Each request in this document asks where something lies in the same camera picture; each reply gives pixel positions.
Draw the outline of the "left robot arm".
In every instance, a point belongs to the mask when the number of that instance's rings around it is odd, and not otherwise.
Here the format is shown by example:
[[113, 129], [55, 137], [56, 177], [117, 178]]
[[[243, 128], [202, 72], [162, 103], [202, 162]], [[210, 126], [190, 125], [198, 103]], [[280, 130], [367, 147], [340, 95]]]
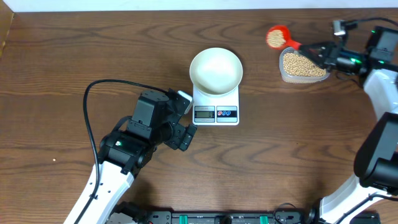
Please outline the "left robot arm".
[[106, 223], [158, 145], [186, 151], [197, 127], [185, 127], [179, 121], [192, 104], [193, 98], [183, 91], [143, 91], [133, 115], [121, 118], [101, 140], [99, 164], [93, 167], [66, 223]]

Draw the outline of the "red plastic measuring scoop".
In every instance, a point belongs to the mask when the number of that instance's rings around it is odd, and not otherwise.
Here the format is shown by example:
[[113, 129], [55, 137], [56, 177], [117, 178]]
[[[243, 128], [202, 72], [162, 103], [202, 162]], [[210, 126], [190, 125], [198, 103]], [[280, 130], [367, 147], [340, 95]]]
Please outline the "red plastic measuring scoop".
[[291, 38], [289, 29], [283, 25], [271, 27], [266, 34], [266, 43], [272, 49], [282, 50], [286, 47], [293, 47], [298, 50], [301, 43]]

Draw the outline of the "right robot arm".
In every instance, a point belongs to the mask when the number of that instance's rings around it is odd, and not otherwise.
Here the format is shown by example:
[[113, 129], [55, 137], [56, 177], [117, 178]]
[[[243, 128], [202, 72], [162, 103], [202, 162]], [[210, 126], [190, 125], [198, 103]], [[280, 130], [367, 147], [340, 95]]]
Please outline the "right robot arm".
[[397, 201], [397, 65], [392, 64], [397, 31], [376, 26], [363, 53], [346, 49], [346, 25], [339, 23], [335, 35], [337, 43], [297, 49], [320, 68], [357, 76], [377, 123], [356, 154], [353, 175], [313, 206], [309, 223], [350, 223], [380, 200]]

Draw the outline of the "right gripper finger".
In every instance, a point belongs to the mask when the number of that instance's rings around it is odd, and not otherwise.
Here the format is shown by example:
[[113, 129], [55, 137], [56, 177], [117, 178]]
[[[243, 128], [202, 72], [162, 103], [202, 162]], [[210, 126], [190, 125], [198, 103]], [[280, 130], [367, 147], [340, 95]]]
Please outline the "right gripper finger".
[[319, 42], [315, 44], [301, 45], [298, 49], [305, 54], [326, 54], [332, 50], [336, 44], [332, 41]]
[[313, 62], [317, 67], [326, 69], [325, 57], [319, 49], [299, 48], [299, 53]]

